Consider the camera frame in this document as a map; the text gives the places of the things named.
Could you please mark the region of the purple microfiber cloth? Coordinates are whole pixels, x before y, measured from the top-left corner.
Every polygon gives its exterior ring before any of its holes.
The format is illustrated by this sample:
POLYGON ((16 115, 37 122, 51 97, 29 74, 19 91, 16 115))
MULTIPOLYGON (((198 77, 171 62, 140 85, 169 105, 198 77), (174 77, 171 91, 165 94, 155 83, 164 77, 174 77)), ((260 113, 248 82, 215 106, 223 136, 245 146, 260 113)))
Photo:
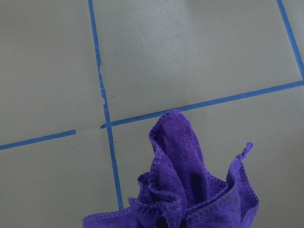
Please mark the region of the purple microfiber cloth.
POLYGON ((149 138, 151 169, 139 176, 138 197, 117 212, 90 215, 85 228, 249 228, 259 199, 248 180, 245 149, 230 164, 226 180, 206 168, 197 136, 178 110, 164 114, 149 138))

